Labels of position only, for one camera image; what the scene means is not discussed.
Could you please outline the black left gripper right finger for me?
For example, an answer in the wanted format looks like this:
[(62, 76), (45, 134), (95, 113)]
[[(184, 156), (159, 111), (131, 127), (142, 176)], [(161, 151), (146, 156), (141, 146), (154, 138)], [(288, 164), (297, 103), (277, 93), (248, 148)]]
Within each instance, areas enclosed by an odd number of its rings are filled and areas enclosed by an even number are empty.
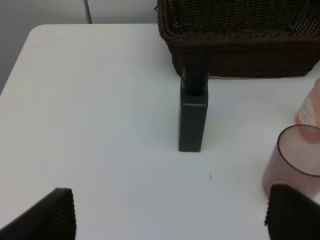
[(320, 205), (289, 185), (272, 185), (264, 224), (271, 240), (319, 240)]

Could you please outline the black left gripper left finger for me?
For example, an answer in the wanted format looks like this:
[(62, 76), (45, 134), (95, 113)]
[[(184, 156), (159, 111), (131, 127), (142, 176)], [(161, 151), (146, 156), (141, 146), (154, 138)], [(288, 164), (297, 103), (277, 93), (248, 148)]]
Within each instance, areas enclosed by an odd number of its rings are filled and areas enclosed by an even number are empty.
[(74, 240), (77, 234), (74, 196), (55, 188), (0, 230), (2, 240)]

